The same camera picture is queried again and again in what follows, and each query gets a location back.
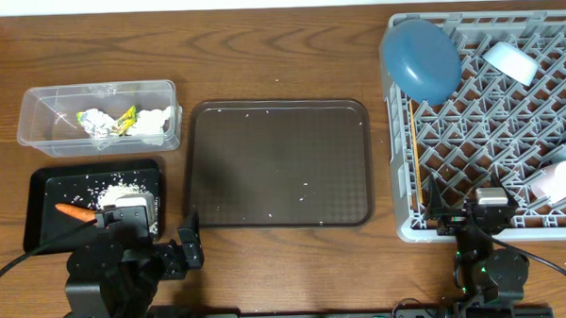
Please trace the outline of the pink cup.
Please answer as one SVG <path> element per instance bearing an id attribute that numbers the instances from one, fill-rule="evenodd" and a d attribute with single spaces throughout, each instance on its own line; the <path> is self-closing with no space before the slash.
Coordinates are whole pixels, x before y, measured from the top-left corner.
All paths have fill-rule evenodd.
<path id="1" fill-rule="evenodd" d="M 552 204 L 566 197 L 566 160 L 541 168 L 541 174 L 529 183 L 535 197 L 548 198 Z"/>

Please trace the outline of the large light blue bowl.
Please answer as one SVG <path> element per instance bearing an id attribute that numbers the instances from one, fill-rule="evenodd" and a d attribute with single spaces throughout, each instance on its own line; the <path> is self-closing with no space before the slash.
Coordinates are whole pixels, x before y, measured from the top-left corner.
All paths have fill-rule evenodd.
<path id="1" fill-rule="evenodd" d="M 498 42 L 482 58 L 494 69 L 524 86 L 530 86 L 539 63 L 507 42 Z"/>

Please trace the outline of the wooden chopstick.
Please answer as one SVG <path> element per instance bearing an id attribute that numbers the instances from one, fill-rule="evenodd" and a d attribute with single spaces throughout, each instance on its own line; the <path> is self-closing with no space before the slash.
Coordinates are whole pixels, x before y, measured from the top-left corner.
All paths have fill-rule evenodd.
<path id="1" fill-rule="evenodd" d="M 416 197 L 418 198 L 418 208 L 423 204 L 424 198 L 422 197 L 422 180 L 421 173 L 419 170 L 419 151 L 418 143 L 416 142 L 416 127 L 415 127 L 415 116 L 413 115 L 413 101 L 408 102 L 408 117 L 410 120 L 410 140 L 412 143 L 413 152 L 413 170 L 415 171 L 416 180 Z"/>

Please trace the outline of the yellow green snack wrapper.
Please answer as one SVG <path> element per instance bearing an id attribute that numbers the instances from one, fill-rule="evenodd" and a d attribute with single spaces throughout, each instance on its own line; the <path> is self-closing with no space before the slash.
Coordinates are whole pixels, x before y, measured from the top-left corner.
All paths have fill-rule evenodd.
<path id="1" fill-rule="evenodd" d="M 111 131 L 116 136 L 124 135 L 127 130 L 136 124 L 136 107 L 129 108 L 120 118 L 114 121 Z"/>

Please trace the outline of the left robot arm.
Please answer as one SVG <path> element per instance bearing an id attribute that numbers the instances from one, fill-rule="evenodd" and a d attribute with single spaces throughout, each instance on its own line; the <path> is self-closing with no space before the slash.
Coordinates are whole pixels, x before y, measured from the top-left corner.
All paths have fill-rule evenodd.
<path id="1" fill-rule="evenodd" d="M 203 268 L 198 214 L 177 232 L 179 239 L 168 243 L 134 244 L 105 231 L 76 248 L 67 260 L 70 312 L 63 318 L 200 318 L 186 308 L 152 304 L 162 280 Z"/>

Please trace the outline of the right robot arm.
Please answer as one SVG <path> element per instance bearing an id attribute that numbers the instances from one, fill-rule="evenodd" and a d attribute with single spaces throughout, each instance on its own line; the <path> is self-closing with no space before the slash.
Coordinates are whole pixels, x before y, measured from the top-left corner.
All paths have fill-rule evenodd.
<path id="1" fill-rule="evenodd" d="M 457 253 L 452 277 L 462 297 L 431 318 L 553 318 L 548 307 L 523 308 L 529 263 L 535 260 L 566 277 L 566 270 L 540 256 L 495 239 L 515 215 L 519 204 L 497 176 L 478 188 L 460 208 L 445 204 L 439 185 L 428 179 L 427 220 L 437 222 L 440 236 L 453 236 Z"/>

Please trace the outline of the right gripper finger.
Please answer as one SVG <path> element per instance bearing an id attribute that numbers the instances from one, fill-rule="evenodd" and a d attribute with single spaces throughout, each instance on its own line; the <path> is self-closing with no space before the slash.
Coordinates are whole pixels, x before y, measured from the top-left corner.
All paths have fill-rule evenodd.
<path id="1" fill-rule="evenodd" d="M 511 208 L 520 207 L 514 195 L 503 185 L 502 180 L 496 175 L 491 174 L 491 188 L 494 190 L 494 205 L 506 205 Z"/>
<path id="2" fill-rule="evenodd" d="M 428 178 L 428 202 L 424 211 L 426 220 L 438 220 L 445 215 L 445 205 L 436 178 Z"/>

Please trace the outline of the pile of white rice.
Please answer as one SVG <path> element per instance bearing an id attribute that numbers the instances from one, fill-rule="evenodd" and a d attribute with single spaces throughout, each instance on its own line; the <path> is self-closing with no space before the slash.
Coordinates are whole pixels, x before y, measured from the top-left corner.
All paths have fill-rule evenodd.
<path id="1" fill-rule="evenodd" d="M 113 206 L 118 198 L 127 194 L 150 193 L 149 182 L 141 178 L 139 171 L 132 172 L 133 178 L 125 180 L 125 173 L 91 176 L 83 175 L 81 180 L 74 180 L 72 185 L 77 193 L 64 194 L 64 201 L 93 211 Z"/>

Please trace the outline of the orange carrot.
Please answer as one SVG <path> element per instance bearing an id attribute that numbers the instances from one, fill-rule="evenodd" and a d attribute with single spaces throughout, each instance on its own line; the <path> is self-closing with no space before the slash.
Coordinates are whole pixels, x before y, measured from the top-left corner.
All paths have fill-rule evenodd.
<path id="1" fill-rule="evenodd" d="M 96 221 L 96 212 L 90 209 L 83 209 L 72 204 L 56 204 L 55 208 L 65 215 L 69 215 L 83 223 Z"/>

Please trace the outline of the aluminium foil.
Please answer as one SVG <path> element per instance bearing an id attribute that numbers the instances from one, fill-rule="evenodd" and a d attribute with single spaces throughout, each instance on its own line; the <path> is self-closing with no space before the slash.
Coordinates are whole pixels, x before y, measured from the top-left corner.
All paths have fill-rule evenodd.
<path id="1" fill-rule="evenodd" d="M 116 136 L 114 119 L 97 108 L 78 112 L 76 119 L 92 139 L 105 139 Z"/>

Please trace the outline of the dark blue plate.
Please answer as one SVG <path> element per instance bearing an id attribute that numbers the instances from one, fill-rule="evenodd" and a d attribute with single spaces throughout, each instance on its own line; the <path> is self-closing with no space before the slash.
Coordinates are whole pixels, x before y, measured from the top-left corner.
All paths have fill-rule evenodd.
<path id="1" fill-rule="evenodd" d="M 393 26 L 382 43 L 382 57 L 389 76 L 416 103 L 441 105 L 457 90 L 458 50 L 441 28 L 427 20 Z"/>

